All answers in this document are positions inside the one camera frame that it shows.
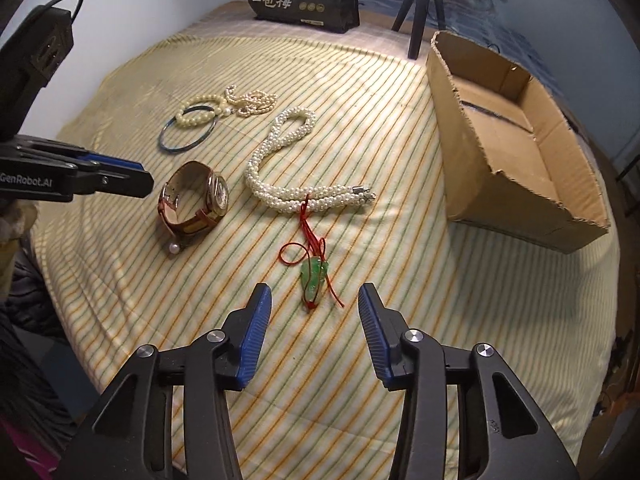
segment cardboard box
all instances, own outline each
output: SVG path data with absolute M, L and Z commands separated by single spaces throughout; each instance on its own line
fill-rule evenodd
M 450 220 L 564 253 L 607 232 L 593 170 L 537 79 L 449 32 L 431 40 L 427 73 Z

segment bed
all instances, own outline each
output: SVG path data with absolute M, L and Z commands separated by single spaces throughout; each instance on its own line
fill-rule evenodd
M 156 186 L 144 200 L 96 194 L 41 206 L 33 244 L 69 341 L 102 390 L 137 346 L 189 344 L 266 282 L 273 311 L 256 376 L 227 396 L 244 477 L 382 479 L 402 393 L 376 379 L 360 327 L 358 288 L 373 282 L 410 326 L 442 344 L 493 344 L 575 461 L 614 335 L 619 247 L 610 209 L 610 232 L 569 255 L 447 222 L 428 43 L 406 60 L 407 36 L 361 19 L 335 35 L 259 22 L 246 4 L 229 4 L 105 79 L 59 138 L 139 160 Z M 302 241 L 296 218 L 268 210 L 244 185 L 245 162 L 276 112 L 221 120 L 184 154 L 158 150 L 159 130 L 181 100 L 229 84 L 275 92 L 276 110 L 318 114 L 308 137 L 268 160 L 267 182 L 366 183 L 378 195 L 371 206 L 310 217 L 326 237 L 345 308 L 328 293 L 317 310 L 303 308 L 299 270 L 277 261 L 283 244 Z M 222 172 L 229 213 L 172 257 L 158 192 L 191 159 Z M 448 430 L 447 478 L 455 478 L 453 394 Z M 172 431 L 174 462 L 183 466 L 180 388 Z

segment pearl strand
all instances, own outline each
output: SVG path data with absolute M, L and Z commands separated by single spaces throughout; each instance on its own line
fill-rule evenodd
M 180 109 L 175 114 L 175 122 L 179 126 L 193 127 L 206 124 L 213 120 L 213 117 L 229 117 L 232 113 L 238 114 L 240 117 L 249 117 L 252 115 L 267 114 L 271 112 L 276 105 L 278 96 L 276 94 L 267 94 L 261 90 L 247 92 L 241 96 L 236 96 L 234 91 L 236 85 L 225 88 L 224 95 L 218 94 L 197 94 L 180 104 Z M 185 117 L 184 111 L 198 103 L 215 103 L 213 112 L 198 112 L 196 114 Z
M 302 118 L 305 123 L 292 132 L 282 135 L 282 125 L 288 119 Z M 309 196 L 308 211 L 322 211 L 331 207 L 344 207 L 370 202 L 376 198 L 364 186 L 308 186 L 279 187 L 270 186 L 260 180 L 258 169 L 267 155 L 305 137 L 316 124 L 316 114 L 307 108 L 292 107 L 279 113 L 273 121 L 267 138 L 252 153 L 244 170 L 244 179 L 252 193 L 267 206 L 283 213 L 299 212 Z

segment wall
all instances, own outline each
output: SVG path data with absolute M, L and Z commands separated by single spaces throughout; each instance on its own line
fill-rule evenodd
M 34 6 L 47 1 L 25 0 L 0 36 L 0 44 Z M 75 1 L 65 7 L 71 8 Z M 228 1 L 84 0 L 74 23 L 75 46 L 40 91 L 20 132 L 54 137 L 82 111 L 111 70 Z
M 640 137 L 640 52 L 608 0 L 498 2 L 543 57 L 570 107 L 620 167 Z

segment green pendant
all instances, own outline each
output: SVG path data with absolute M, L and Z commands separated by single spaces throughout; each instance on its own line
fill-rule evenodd
M 326 278 L 329 269 L 329 262 L 323 262 L 320 256 L 312 256 L 307 261 L 302 262 L 300 267 L 300 283 L 305 302 L 312 301 L 318 304 L 320 293 L 318 287 L 322 284 L 322 280 Z

